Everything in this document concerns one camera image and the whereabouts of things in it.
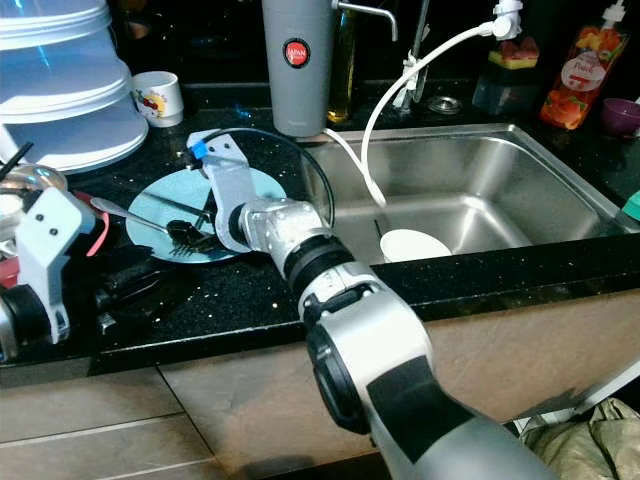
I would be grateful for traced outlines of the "white printed mug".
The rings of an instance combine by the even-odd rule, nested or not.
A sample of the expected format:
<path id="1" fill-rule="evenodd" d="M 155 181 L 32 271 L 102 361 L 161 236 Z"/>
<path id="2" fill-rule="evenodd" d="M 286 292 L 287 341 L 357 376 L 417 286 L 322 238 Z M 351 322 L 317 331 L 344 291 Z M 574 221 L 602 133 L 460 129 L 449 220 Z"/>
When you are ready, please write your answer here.
<path id="1" fill-rule="evenodd" d="M 154 128 L 179 125 L 184 119 L 184 100 L 179 77 L 165 70 L 134 74 L 131 79 L 134 105 Z"/>

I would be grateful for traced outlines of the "stainless steel bowl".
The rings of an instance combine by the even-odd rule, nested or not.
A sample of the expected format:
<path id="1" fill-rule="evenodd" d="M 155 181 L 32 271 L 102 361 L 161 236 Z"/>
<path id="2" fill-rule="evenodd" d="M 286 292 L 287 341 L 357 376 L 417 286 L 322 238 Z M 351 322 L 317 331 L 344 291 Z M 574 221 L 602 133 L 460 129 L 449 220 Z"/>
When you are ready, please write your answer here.
<path id="1" fill-rule="evenodd" d="M 67 177 L 50 166 L 22 163 L 0 179 L 0 220 L 17 214 L 45 189 L 67 189 Z"/>

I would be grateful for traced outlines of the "watermelon pattern sponge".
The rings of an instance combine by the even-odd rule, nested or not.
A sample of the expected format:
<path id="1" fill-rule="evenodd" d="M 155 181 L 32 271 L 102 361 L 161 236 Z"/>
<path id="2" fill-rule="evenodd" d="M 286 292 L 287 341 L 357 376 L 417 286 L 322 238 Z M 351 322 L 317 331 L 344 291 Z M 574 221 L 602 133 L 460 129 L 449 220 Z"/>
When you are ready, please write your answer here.
<path id="1" fill-rule="evenodd" d="M 503 40 L 489 52 L 490 64 L 507 70 L 524 70 L 538 64 L 540 50 L 534 37 L 521 37 L 520 40 Z"/>

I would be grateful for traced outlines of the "red plate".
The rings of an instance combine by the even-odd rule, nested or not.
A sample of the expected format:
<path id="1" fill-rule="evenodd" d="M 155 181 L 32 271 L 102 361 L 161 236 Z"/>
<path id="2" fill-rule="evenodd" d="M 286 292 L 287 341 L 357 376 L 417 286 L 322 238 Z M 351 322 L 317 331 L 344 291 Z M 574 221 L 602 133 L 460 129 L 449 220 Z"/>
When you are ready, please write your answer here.
<path id="1" fill-rule="evenodd" d="M 76 243 L 70 248 L 70 256 L 72 256 L 73 268 L 77 262 L 81 259 L 88 259 L 93 257 L 104 246 L 106 238 L 109 237 L 109 216 L 105 212 L 97 210 L 96 207 L 90 205 L 90 195 L 87 193 L 72 191 L 70 196 L 76 198 L 79 204 L 86 207 L 91 214 L 91 218 L 95 220 L 93 229 L 88 234 L 81 234 L 76 239 Z M 1 288 L 13 288 L 17 284 L 17 278 L 19 274 L 18 260 L 17 260 L 17 241 L 15 241 L 15 234 L 17 234 L 17 227 L 20 223 L 20 218 L 26 214 L 26 210 L 29 207 L 35 205 L 35 201 L 31 204 L 27 204 L 17 214 L 6 215 L 4 219 L 0 221 L 1 238 L 0 238 L 0 285 Z"/>

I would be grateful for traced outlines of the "crumpled beige bag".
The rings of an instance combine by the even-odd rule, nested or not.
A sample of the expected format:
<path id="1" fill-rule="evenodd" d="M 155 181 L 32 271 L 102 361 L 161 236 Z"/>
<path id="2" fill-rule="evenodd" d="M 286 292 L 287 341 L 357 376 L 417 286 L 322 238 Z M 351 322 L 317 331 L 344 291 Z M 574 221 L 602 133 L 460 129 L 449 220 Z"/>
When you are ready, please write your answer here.
<path id="1" fill-rule="evenodd" d="M 520 440 L 559 480 L 640 480 L 640 412 L 621 399 L 582 421 L 535 424 Z"/>

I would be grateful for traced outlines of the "green sponge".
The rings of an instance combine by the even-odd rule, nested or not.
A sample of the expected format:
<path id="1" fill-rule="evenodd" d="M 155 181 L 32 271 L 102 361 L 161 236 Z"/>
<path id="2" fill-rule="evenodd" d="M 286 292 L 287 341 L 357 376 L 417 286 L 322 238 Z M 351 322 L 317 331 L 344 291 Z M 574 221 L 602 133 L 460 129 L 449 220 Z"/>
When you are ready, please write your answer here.
<path id="1" fill-rule="evenodd" d="M 623 215 L 626 215 L 627 218 L 635 220 L 637 224 L 640 224 L 640 189 L 637 189 L 637 191 L 627 197 L 627 200 L 623 202 L 621 212 Z"/>

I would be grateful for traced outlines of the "light blue plate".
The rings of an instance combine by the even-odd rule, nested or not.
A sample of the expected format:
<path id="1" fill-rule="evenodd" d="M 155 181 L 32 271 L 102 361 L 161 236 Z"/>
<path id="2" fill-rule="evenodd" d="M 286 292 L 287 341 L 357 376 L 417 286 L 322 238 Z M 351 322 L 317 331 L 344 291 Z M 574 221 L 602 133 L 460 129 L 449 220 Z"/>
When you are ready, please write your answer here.
<path id="1" fill-rule="evenodd" d="M 177 210 L 170 210 L 169 207 L 160 205 L 160 202 L 152 201 L 151 198 L 142 196 L 143 192 L 210 192 L 209 180 L 202 177 L 200 173 L 191 172 L 191 170 L 179 170 L 179 172 L 170 173 L 165 177 L 155 180 L 151 186 L 147 186 L 141 193 L 133 198 L 128 210 L 134 214 L 142 216 L 142 218 L 155 221 L 161 227 L 165 227 L 170 220 L 189 221 L 195 224 L 195 216 L 188 216 Z M 145 225 L 138 224 L 137 221 L 125 219 L 125 229 L 127 229 L 128 237 L 131 238 L 133 244 L 150 247 L 154 251 L 155 259 L 170 262 L 179 262 L 179 264 L 205 264 L 205 262 L 220 262 L 225 259 L 233 259 L 238 253 L 232 253 L 225 250 L 219 250 L 205 255 L 192 255 L 186 259 L 175 259 L 170 256 L 170 250 L 174 247 L 172 239 L 160 230 L 155 230 Z"/>

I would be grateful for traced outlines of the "purple cup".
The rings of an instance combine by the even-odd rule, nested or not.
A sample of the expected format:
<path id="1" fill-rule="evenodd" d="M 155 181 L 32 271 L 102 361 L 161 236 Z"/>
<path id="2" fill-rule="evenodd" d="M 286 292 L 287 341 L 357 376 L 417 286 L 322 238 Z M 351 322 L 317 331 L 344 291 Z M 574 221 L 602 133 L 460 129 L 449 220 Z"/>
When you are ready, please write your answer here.
<path id="1" fill-rule="evenodd" d="M 605 99 L 602 104 L 602 132 L 609 136 L 635 138 L 640 134 L 640 102 Z"/>

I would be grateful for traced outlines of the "peach label soap bottle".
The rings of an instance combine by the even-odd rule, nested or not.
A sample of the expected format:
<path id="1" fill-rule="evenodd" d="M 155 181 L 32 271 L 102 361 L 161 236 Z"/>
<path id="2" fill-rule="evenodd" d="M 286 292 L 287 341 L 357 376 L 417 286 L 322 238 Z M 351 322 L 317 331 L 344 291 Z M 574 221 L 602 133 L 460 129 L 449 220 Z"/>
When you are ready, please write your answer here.
<path id="1" fill-rule="evenodd" d="M 539 109 L 541 122 L 575 131 L 585 122 L 630 33 L 621 26 L 626 0 L 613 0 L 598 20 L 577 29 L 552 87 Z"/>

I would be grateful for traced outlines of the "white bowl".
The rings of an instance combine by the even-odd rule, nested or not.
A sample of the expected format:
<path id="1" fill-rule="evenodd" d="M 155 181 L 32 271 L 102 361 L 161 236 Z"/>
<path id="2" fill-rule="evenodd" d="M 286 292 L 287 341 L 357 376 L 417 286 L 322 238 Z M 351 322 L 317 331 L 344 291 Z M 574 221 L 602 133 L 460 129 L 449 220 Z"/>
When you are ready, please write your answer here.
<path id="1" fill-rule="evenodd" d="M 438 238 L 412 229 L 389 230 L 380 237 L 379 248 L 385 262 L 439 259 L 453 253 Z"/>

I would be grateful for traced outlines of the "grey water filter canister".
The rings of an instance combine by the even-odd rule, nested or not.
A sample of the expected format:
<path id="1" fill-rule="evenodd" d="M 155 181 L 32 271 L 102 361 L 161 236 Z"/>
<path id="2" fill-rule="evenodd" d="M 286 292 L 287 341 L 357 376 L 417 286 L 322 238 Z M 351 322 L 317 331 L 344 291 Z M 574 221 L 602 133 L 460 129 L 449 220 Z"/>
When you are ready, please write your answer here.
<path id="1" fill-rule="evenodd" d="M 396 40 L 396 15 L 349 0 L 262 0 L 265 56 L 273 109 L 280 134 L 311 137 L 326 128 L 326 101 L 340 12 L 388 19 Z"/>

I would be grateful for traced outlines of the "stainless steel sink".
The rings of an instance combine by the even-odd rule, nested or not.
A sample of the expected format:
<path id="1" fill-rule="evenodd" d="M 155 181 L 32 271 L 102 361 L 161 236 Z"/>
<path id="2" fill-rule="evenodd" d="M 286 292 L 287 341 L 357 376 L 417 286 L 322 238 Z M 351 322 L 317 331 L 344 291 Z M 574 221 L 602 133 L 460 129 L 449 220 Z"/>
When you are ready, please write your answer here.
<path id="1" fill-rule="evenodd" d="M 419 259 L 385 253 L 392 230 L 434 238 L 428 259 L 640 233 L 639 221 L 515 124 L 375 131 L 367 164 L 383 206 L 333 138 L 301 146 L 332 183 L 335 233 L 366 264 Z"/>

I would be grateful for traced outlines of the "white tiered food container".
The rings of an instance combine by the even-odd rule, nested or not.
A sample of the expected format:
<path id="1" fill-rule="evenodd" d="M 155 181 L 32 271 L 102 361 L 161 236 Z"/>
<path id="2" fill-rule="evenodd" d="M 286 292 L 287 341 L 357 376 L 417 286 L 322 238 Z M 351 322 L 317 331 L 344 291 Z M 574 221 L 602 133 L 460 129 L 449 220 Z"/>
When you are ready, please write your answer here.
<path id="1" fill-rule="evenodd" d="M 91 172 L 133 154 L 148 123 L 116 54 L 108 0 L 0 0 L 0 159 Z"/>

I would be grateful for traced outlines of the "black chopstick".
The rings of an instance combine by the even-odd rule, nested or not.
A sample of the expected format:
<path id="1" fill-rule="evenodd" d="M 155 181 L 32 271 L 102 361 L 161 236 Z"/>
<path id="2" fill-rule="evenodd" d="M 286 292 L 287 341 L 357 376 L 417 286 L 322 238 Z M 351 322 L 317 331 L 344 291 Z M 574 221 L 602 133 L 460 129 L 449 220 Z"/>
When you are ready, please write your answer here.
<path id="1" fill-rule="evenodd" d="M 204 192 L 143 192 L 142 196 L 151 198 L 152 201 L 156 201 L 156 197 L 169 198 L 169 200 L 179 202 L 179 204 L 195 207 L 195 209 L 202 209 L 206 196 L 209 191 Z"/>
<path id="2" fill-rule="evenodd" d="M 8 160 L 3 164 L 3 168 L 0 169 L 0 177 L 4 179 L 6 175 L 8 175 L 12 170 L 20 163 L 20 160 L 23 159 L 24 156 L 28 154 L 28 151 L 35 146 L 33 142 L 24 142 L 22 146 L 18 148 L 17 151 L 14 152 L 12 156 L 9 157 Z"/>
<path id="3" fill-rule="evenodd" d="M 156 201 L 159 201 L 160 205 L 165 206 L 166 209 L 177 210 L 178 212 L 183 212 L 183 214 L 186 214 L 188 216 L 195 216 L 196 219 L 206 221 L 206 223 L 212 223 L 212 221 L 214 221 L 214 212 L 197 209 L 197 207 L 191 207 L 184 204 L 179 204 L 179 202 L 169 200 L 169 198 L 156 197 Z"/>

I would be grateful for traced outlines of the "round chrome sink cap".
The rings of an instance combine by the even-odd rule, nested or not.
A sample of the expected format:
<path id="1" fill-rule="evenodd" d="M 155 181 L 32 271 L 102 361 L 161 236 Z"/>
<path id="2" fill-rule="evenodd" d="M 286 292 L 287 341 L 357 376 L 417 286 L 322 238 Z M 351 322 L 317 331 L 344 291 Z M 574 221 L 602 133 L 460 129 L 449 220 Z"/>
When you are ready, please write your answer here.
<path id="1" fill-rule="evenodd" d="M 435 95 L 422 101 L 422 105 L 431 113 L 439 115 L 456 115 L 462 111 L 462 102 L 451 96 Z"/>

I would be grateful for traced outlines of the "black sponge holder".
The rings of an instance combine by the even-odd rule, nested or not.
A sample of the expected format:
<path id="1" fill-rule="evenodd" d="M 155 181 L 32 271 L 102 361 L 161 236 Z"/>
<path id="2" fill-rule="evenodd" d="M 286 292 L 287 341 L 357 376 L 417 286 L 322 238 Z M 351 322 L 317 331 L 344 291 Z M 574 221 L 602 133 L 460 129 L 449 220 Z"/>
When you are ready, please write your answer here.
<path id="1" fill-rule="evenodd" d="M 531 113 L 540 97 L 536 67 L 507 69 L 488 63 L 477 79 L 471 104 L 490 115 Z"/>

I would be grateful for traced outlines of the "yellow oil bottle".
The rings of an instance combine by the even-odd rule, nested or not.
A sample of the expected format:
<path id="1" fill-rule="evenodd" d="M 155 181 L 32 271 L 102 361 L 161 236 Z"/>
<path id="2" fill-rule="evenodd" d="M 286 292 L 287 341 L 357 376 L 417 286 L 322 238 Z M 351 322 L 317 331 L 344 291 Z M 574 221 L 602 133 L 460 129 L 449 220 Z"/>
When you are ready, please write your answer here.
<path id="1" fill-rule="evenodd" d="M 334 33 L 332 76 L 326 118 L 332 124 L 347 122 L 355 88 L 355 13 L 339 10 Z"/>

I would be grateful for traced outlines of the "chrome sink faucet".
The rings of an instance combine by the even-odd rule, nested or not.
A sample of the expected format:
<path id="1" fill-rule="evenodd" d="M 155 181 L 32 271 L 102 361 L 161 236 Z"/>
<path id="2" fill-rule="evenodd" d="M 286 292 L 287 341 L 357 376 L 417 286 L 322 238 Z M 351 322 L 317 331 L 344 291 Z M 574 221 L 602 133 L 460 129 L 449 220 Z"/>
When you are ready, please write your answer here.
<path id="1" fill-rule="evenodd" d="M 495 0 L 492 19 L 448 38 L 428 52 L 422 47 L 422 42 L 429 33 L 429 5 L 430 0 L 422 0 L 419 19 L 417 19 L 416 29 L 413 32 L 412 45 L 403 61 L 401 76 L 393 82 L 392 87 L 380 99 L 381 102 L 392 105 L 397 110 L 408 110 L 413 102 L 421 100 L 422 92 L 425 91 L 426 70 L 444 52 L 462 44 L 463 41 L 470 40 L 470 38 L 493 37 L 497 40 L 511 40 L 522 32 L 520 13 L 524 9 L 524 3 L 521 0 Z"/>

